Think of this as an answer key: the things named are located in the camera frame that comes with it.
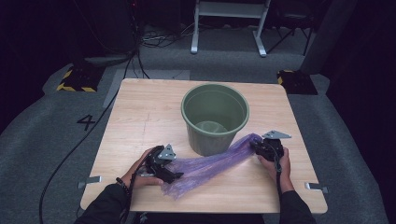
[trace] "person's left hand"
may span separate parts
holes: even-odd
[[[137,160],[131,168],[128,170],[128,172],[121,178],[121,180],[125,183],[126,187],[129,188],[131,185],[131,177],[132,174],[136,171],[137,166],[143,161],[143,159],[146,158],[146,156],[150,153],[152,148],[147,149],[143,155],[140,157],[139,160]],[[162,185],[163,181],[160,178],[157,178],[155,176],[148,176],[148,177],[143,177],[138,175],[136,177],[136,180],[134,181],[134,189],[135,188],[140,188],[146,185]]]

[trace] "purple trash bag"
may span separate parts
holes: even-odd
[[[250,141],[262,138],[251,133],[233,143],[227,151],[209,156],[194,159],[176,159],[165,167],[173,173],[184,173],[180,178],[171,184],[163,183],[163,194],[173,197],[175,200],[183,196],[187,191],[194,189],[213,176],[233,167],[240,161],[254,153],[254,149],[250,146]]]

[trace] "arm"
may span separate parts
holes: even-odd
[[[312,217],[308,205],[301,199],[294,190],[290,180],[290,159],[289,150],[284,147],[285,155],[280,159],[282,174],[280,175],[280,221],[279,223],[316,223]],[[259,161],[268,170],[269,175],[276,183],[276,169],[274,163],[258,156]]]
[[[121,178],[127,188],[131,185],[131,176],[136,171],[140,162],[149,154],[151,149],[143,153],[128,172]],[[146,185],[161,185],[163,181],[156,177],[137,176],[134,189]],[[128,198],[120,184],[108,185],[99,196],[88,206],[87,210],[76,220],[76,224],[82,223],[120,223],[120,214],[127,203]]]

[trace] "table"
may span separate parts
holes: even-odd
[[[262,57],[267,55],[264,45],[262,44],[261,35],[262,27],[267,17],[268,8],[271,0],[265,0],[264,4],[244,4],[244,3],[226,3],[226,2],[206,2],[196,0],[194,12],[194,33],[192,35],[191,53],[198,52],[199,36],[199,17],[200,16],[217,16],[217,17],[236,17],[236,18],[253,18],[260,19],[257,31],[253,31],[253,37],[256,41],[257,49]]]
[[[180,104],[189,89],[203,83],[134,78],[122,81],[91,171],[91,176],[100,175],[102,182],[87,185],[81,200],[83,209],[148,148],[169,143],[179,158],[199,157],[188,143]],[[318,179],[283,87],[221,83],[240,91],[250,107],[247,125],[234,141],[249,133],[271,130],[290,134],[292,138],[282,140],[282,144],[290,149],[294,187],[313,213],[325,213],[323,193],[304,187],[304,182],[318,183]],[[176,201],[164,196],[159,186],[136,189],[131,211],[262,214],[278,213],[279,203],[274,182],[252,156]]]

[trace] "person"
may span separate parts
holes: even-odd
[[[280,220],[281,224],[289,223],[316,223],[309,207],[294,190],[290,180],[290,158],[289,150],[284,147],[284,156],[280,159],[282,174],[280,176]],[[146,150],[142,157],[137,160],[128,172],[121,178],[126,187],[131,184],[131,176],[138,165],[149,154]],[[269,175],[276,183],[276,169],[274,163],[258,155],[260,163],[268,170]],[[155,176],[137,176],[134,189],[146,185],[163,184],[163,181]],[[77,218],[75,224],[91,223],[120,223],[120,214],[127,203],[128,197],[120,183],[110,184],[99,194],[99,196],[87,207],[81,217]],[[214,223],[264,223],[260,214],[175,214],[175,213],[137,213],[134,223],[169,223],[169,224],[214,224]]]

